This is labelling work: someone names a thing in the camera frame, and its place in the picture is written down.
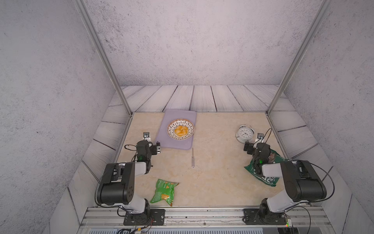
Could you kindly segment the clear handled screwdriver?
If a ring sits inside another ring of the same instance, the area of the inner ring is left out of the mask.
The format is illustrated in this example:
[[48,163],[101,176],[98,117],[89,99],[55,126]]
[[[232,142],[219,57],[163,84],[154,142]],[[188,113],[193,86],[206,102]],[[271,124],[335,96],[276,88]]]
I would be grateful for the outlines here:
[[195,168],[194,148],[192,148],[191,167]]

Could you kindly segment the white alarm clock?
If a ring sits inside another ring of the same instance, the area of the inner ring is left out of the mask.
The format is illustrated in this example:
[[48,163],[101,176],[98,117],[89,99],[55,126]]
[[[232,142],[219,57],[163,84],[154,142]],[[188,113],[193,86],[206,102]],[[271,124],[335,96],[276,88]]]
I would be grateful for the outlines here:
[[238,142],[245,144],[246,142],[251,142],[255,135],[255,130],[248,124],[243,124],[239,126],[236,133],[236,139]]

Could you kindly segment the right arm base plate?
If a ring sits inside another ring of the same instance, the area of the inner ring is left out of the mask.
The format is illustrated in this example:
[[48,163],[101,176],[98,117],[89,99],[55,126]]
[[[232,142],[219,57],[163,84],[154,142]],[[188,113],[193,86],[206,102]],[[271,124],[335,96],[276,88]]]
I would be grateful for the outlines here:
[[246,225],[287,225],[288,221],[284,213],[265,214],[259,208],[243,209],[242,221]]

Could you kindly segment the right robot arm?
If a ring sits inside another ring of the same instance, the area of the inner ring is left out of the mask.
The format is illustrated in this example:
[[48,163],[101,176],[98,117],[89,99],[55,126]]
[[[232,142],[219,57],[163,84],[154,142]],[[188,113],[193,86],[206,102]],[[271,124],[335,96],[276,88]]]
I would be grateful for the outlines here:
[[284,190],[271,198],[264,198],[255,214],[265,224],[280,223],[285,212],[301,203],[327,199],[327,190],[313,164],[305,160],[285,160],[264,142],[245,142],[243,150],[252,155],[245,167],[255,178],[275,187],[283,179]]

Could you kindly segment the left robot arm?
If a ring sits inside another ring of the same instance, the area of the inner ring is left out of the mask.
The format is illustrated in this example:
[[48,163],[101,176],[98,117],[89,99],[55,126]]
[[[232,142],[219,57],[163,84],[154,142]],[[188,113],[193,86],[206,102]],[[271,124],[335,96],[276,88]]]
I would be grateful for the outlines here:
[[149,173],[152,156],[161,153],[161,144],[142,140],[135,147],[135,158],[130,162],[106,165],[97,185],[95,202],[99,207],[119,208],[133,218],[148,220],[150,205],[135,193],[135,177]]

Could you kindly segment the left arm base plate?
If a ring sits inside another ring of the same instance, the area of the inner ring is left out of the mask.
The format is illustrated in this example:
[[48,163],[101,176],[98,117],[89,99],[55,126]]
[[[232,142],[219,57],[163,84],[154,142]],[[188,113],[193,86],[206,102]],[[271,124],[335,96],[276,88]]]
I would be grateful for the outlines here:
[[163,226],[165,222],[165,209],[146,209],[141,214],[126,212],[124,226]]

